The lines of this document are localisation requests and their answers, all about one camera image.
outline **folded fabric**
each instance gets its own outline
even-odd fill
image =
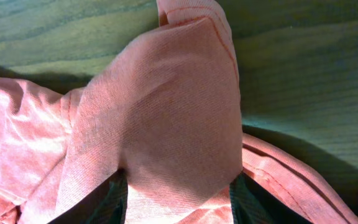
[[[219,5],[157,3],[160,27],[84,88],[0,78],[0,223],[50,222],[119,169],[125,223],[232,223],[229,184],[243,171],[313,223],[358,223],[313,169],[242,135]]]

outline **wooden surface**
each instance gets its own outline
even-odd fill
[[[358,0],[219,2],[244,131],[315,168],[358,214]],[[157,20],[154,0],[0,0],[0,76],[64,93]]]

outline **pink garment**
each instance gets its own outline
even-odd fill
[[[232,223],[228,185],[242,170],[312,222],[358,223],[311,168],[242,137],[236,56],[219,5],[157,2],[162,26],[84,88],[63,96],[0,78],[0,223],[47,223],[120,168],[126,223]]]

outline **wood grain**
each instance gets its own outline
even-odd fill
[[[219,3],[244,130],[315,168],[358,214],[358,0]],[[154,27],[154,0],[0,0],[0,66],[70,86],[63,74],[98,74]]]

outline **wrinkled fabric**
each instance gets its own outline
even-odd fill
[[[228,186],[242,170],[312,222],[358,223],[299,161],[242,149],[236,56],[219,5],[157,3],[161,26],[84,88],[61,95],[0,78],[0,223],[47,223],[118,169],[128,181],[126,223],[232,223]],[[307,198],[287,193],[303,188]]]

